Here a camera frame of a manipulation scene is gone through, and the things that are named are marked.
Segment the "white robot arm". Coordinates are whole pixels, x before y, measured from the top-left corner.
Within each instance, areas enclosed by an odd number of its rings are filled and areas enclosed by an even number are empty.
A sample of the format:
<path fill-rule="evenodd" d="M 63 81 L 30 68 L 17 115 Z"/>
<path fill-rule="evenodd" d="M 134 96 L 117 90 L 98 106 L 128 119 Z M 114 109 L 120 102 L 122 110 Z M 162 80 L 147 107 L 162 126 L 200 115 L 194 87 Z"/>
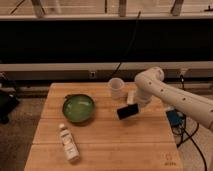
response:
<path fill-rule="evenodd" d="M 151 97 L 156 96 L 213 132 L 213 100 L 175 88 L 163 80 L 164 72 L 160 67 L 138 73 L 134 78 L 137 87 L 134 101 L 145 107 Z"/>

